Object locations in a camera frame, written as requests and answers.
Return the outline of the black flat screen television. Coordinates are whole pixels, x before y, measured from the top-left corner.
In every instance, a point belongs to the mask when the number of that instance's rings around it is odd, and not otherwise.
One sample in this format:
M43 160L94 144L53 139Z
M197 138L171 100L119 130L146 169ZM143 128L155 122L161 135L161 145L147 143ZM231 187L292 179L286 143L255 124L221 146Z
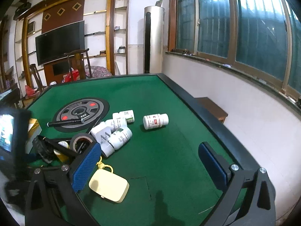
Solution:
M35 38L38 65L61 59L65 53L85 49L84 21L67 24Z

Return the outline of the black tape roll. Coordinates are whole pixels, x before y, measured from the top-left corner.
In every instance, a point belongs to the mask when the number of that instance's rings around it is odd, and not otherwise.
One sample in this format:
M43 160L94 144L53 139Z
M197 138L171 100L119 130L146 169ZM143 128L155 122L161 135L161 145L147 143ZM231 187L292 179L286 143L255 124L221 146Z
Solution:
M79 133L71 138L70 148L76 153L83 153L89 145L95 142L92 135L87 133Z

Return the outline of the middle white pill bottle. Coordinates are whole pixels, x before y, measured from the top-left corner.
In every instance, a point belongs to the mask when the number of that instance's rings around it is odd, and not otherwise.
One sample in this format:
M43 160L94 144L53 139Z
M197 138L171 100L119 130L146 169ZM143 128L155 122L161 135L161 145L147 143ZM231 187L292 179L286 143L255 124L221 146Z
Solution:
M115 132L119 128L127 127L127 121L125 118L113 118L113 119L108 119L106 121L102 121L100 123L102 127L109 127L111 132Z

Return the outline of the red label white pill bottle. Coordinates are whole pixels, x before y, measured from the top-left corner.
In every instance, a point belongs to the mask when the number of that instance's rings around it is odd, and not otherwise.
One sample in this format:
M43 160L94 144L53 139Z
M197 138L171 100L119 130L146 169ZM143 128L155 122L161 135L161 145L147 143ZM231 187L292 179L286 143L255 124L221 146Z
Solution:
M145 130L161 128L168 125L169 117L166 113L164 114L152 114L143 117L143 126Z

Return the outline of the dark wooden chair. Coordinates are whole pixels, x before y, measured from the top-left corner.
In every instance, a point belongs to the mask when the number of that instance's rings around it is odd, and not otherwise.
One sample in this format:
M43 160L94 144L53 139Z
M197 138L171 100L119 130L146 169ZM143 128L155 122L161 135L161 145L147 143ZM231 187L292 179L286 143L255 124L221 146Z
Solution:
M91 65L90 65L90 60L89 60L89 56L88 56L88 52L89 52L89 48L87 48L87 49L73 50L70 53L65 53L64 54L67 57L67 61L68 61L68 65L69 65L69 72L70 73L73 71L71 57L74 57L75 67L79 71L80 80L84 80L86 78L92 78L93 77L92 70L91 70ZM86 55L86 60L87 60L88 69L89 69L89 76L86 75L83 54Z

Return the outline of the brown wooden stool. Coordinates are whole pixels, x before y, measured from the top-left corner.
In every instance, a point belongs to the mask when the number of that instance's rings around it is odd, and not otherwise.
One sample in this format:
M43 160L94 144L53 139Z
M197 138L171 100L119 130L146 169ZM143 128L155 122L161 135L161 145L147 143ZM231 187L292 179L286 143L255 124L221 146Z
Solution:
M228 117L228 113L224 111L220 106L214 103L208 97L197 97L196 101L206 108L212 115L214 115L222 124L224 124L226 118Z

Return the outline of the gold rimmed white tray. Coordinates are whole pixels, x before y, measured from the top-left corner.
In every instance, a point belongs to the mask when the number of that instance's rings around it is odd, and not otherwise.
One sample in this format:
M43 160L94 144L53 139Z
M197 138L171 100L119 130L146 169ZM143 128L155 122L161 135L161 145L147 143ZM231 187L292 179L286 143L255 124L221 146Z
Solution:
M33 140L36 136L40 135L42 128L38 122L38 119L31 118L28 126L28 137L25 145L25 152L29 154L33 148Z

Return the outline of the wooden wall shelf unit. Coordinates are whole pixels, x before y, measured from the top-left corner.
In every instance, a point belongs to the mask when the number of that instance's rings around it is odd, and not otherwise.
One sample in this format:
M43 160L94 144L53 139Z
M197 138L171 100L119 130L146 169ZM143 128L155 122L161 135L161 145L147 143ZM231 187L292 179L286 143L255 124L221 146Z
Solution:
M86 65L116 74L115 32L127 31L128 0L43 0L20 12L15 23L16 77L20 88L62 82L69 69Z

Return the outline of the cream yellow case with keyring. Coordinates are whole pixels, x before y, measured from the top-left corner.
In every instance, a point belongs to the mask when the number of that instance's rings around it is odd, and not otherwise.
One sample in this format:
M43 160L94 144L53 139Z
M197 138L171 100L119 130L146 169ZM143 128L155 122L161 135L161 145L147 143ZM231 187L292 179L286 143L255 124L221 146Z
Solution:
M121 203L130 187L128 181L114 174L113 167L102 162L102 157L97 162L97 170L89 181L89 188L114 203Z

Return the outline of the silver tower air conditioner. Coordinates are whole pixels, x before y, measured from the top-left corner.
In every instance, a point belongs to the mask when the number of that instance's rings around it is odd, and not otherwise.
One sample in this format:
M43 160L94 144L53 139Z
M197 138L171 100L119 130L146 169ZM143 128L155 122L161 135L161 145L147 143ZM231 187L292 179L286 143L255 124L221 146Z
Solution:
M161 73L163 62L164 8L148 6L144 8L144 73Z

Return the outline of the black marker pen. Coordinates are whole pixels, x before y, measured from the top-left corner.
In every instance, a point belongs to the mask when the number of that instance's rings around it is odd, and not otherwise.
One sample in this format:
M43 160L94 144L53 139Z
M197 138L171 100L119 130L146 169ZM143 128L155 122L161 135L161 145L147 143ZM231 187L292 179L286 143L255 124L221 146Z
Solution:
M57 120L57 121L52 121L48 122L47 126L48 127L61 127L65 125L76 125L76 124L83 124L84 120L81 119L66 119L66 120Z

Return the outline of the red plastic bag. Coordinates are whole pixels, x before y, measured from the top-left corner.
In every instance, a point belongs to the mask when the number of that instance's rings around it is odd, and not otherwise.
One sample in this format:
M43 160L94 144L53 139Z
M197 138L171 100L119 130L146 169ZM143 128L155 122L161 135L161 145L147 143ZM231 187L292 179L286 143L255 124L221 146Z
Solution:
M66 75L63 76L63 83L68 83L68 82L72 82L72 81L77 81L80 79L80 75L79 75L79 71L73 70L71 73L68 73Z

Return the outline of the white bottle plant picture label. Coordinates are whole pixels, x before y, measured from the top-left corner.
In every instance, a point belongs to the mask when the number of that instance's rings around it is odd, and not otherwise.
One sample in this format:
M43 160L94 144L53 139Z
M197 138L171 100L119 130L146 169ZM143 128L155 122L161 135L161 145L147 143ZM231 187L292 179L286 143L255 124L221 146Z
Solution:
M117 129L100 146L105 157L109 157L115 151L125 145L132 137L132 131L128 127Z

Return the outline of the green label white pill bottle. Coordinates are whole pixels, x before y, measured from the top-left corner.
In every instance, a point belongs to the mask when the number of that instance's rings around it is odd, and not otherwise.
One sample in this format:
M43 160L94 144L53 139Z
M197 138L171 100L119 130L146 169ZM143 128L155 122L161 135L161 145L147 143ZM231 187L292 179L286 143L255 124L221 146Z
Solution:
M112 114L113 119L116 118L124 118L128 124L133 123L135 121L134 111L126 110L120 111Z

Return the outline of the window with green glass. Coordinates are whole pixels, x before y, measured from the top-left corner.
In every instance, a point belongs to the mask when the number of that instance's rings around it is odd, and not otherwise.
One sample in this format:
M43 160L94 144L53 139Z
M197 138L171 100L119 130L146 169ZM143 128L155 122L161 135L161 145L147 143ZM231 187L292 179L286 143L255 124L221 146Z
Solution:
M300 100L300 0L169 0L168 50Z

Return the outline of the white power adapter plug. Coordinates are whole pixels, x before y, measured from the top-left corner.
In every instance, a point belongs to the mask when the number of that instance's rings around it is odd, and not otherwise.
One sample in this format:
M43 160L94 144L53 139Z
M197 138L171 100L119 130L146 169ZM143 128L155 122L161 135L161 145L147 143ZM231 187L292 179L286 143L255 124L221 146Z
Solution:
M90 131L90 135L92 135L99 144L106 142L111 134L111 128L105 122L101 122Z

